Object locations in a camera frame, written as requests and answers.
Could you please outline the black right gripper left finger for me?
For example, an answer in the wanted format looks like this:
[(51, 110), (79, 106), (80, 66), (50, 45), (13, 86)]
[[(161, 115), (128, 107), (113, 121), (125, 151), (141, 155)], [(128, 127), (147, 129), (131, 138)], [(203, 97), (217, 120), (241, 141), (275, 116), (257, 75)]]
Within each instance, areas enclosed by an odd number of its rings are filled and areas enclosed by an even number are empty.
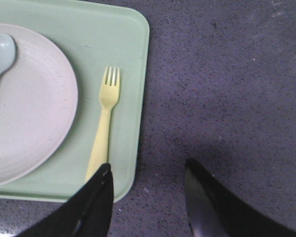
[(111, 165), (102, 164), (66, 203), (19, 237), (106, 237), (113, 206)]

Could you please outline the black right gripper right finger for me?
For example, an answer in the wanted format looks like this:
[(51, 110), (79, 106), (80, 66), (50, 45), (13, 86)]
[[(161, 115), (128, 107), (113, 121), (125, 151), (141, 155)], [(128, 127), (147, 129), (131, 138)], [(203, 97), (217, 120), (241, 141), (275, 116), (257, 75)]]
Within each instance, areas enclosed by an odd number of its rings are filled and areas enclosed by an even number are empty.
[(185, 162), (184, 190), (194, 237), (296, 237), (234, 195), (196, 159)]

